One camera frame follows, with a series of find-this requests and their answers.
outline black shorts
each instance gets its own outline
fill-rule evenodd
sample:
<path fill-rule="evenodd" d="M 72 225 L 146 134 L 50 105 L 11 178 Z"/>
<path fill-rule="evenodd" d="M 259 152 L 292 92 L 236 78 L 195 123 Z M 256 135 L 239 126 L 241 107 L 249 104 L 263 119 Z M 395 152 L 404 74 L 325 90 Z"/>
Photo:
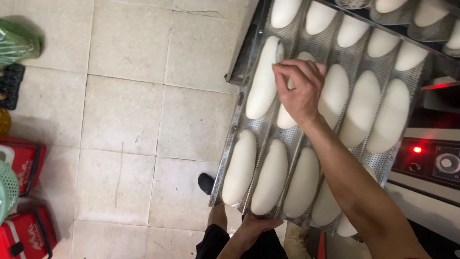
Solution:
<path fill-rule="evenodd" d="M 210 225 L 204 232 L 203 241 L 196 245 L 196 259 L 216 259 L 230 240 L 229 234 L 218 225 Z M 242 259 L 287 259 L 275 230 L 262 233 L 253 247 L 247 250 Z"/>

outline green plastic bag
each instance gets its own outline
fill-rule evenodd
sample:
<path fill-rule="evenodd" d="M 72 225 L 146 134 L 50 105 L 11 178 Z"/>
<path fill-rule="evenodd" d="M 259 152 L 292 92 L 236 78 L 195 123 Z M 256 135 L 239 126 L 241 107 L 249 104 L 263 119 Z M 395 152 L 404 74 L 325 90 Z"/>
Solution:
<path fill-rule="evenodd" d="M 24 59 L 40 56 L 41 37 L 16 22 L 0 18 L 0 70 Z"/>

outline black shoe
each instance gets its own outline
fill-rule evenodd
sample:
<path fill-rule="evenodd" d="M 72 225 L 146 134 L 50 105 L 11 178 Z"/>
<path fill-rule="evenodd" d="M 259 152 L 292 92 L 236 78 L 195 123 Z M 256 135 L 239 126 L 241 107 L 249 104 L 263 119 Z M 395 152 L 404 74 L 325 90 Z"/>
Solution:
<path fill-rule="evenodd" d="M 198 177 L 198 186 L 207 195 L 211 195 L 214 186 L 214 178 L 210 177 L 207 173 L 201 173 Z"/>

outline red bag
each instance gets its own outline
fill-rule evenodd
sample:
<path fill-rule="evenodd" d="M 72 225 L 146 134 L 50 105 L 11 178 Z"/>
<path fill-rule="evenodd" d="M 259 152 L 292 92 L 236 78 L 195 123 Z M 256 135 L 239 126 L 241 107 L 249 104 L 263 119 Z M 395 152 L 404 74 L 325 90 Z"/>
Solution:
<path fill-rule="evenodd" d="M 0 226 L 0 258 L 42 259 L 53 256 L 56 235 L 45 207 L 11 215 Z"/>
<path fill-rule="evenodd" d="M 0 138 L 0 145 L 13 149 L 14 158 L 11 168 L 19 181 L 19 196 L 27 196 L 30 190 L 37 185 L 45 159 L 46 146 L 16 137 Z"/>

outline metal baking tray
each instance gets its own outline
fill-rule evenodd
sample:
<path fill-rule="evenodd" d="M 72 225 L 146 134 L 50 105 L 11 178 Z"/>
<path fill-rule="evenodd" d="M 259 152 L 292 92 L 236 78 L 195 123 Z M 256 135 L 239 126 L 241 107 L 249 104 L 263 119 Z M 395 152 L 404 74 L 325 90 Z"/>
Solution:
<path fill-rule="evenodd" d="M 420 77 L 424 65 L 423 63 L 419 64 L 417 67 L 408 71 L 394 70 L 393 67 L 401 42 L 395 49 L 383 57 L 375 59 L 369 57 L 367 55 L 367 43 L 373 30 L 372 27 L 368 29 L 365 35 L 353 46 L 348 48 L 339 47 L 336 43 L 336 37 L 342 18 L 344 16 L 344 13 L 340 11 L 336 14 L 336 17 L 326 30 L 317 35 L 309 35 L 305 30 L 305 16 L 311 3 L 310 0 L 304 1 L 302 3 L 296 18 L 289 26 L 282 29 L 274 29 L 270 25 L 270 3 L 271 1 L 268 1 L 268 3 L 264 5 L 261 10 L 262 16 L 265 17 L 266 20 L 263 21 L 264 26 L 262 26 L 258 31 L 259 35 L 256 37 L 253 43 L 253 48 L 251 49 L 251 54 L 249 56 L 247 68 L 244 74 L 243 86 L 241 87 L 241 92 L 238 96 L 238 102 L 235 107 L 235 112 L 227 136 L 222 159 L 220 161 L 216 181 L 214 183 L 213 191 L 209 201 L 209 206 L 216 206 L 223 203 L 221 195 L 222 186 L 225 178 L 225 173 L 230 162 L 233 147 L 237 141 L 239 133 L 244 129 L 251 129 L 256 135 L 258 151 L 255 171 L 246 195 L 238 204 L 233 206 L 235 206 L 242 213 L 246 213 L 250 210 L 252 194 L 257 185 L 260 169 L 268 151 L 267 147 L 270 145 L 272 139 L 279 138 L 286 145 L 289 169 L 284 183 L 283 191 L 276 205 L 266 216 L 270 218 L 283 218 L 293 222 L 301 228 L 305 228 L 309 225 L 314 226 L 310 219 L 310 211 L 312 206 L 310 205 L 309 209 L 298 218 L 287 218 L 282 211 L 282 205 L 290 184 L 290 180 L 292 178 L 293 171 L 296 166 L 297 158 L 299 157 L 299 153 L 303 147 L 312 147 L 310 140 L 297 126 L 290 129 L 280 129 L 276 126 L 276 117 L 280 106 L 278 98 L 274 100 L 268 112 L 261 118 L 251 120 L 248 119 L 244 113 L 246 108 L 247 95 L 252 85 L 252 78 L 257 67 L 257 61 L 266 38 L 271 35 L 278 36 L 285 47 L 285 58 L 287 59 L 295 58 L 300 52 L 307 51 L 315 57 L 316 61 L 326 63 L 328 67 L 336 63 L 342 65 L 346 70 L 350 81 L 348 100 L 351 97 L 351 93 L 357 78 L 365 70 L 371 70 L 376 74 L 376 77 L 379 81 L 382 98 L 385 94 L 388 82 L 393 78 L 400 78 L 406 83 L 411 94 L 411 111 L 409 115 L 411 114 L 412 107 L 415 104 L 415 98 L 413 98 L 413 96 L 421 84 Z M 339 122 L 334 129 L 336 133 L 338 133 L 341 128 L 343 116 L 346 113 L 348 106 L 348 100 L 342 111 Z M 358 160 L 361 161 L 361 163 L 366 163 L 374 169 L 378 182 L 381 184 L 381 186 L 384 186 L 393 165 L 396 153 L 399 149 L 402 136 L 399 142 L 392 149 L 380 154 L 370 154 L 366 151 L 367 139 L 368 136 L 363 143 L 357 147 L 351 148 L 350 151 Z M 319 192 L 319 187 L 321 185 L 322 179 L 323 175 L 321 175 L 320 181 L 318 182 L 317 193 Z M 333 234 L 335 228 L 337 227 L 337 221 L 338 218 L 331 224 L 320 228 L 329 234 Z"/>

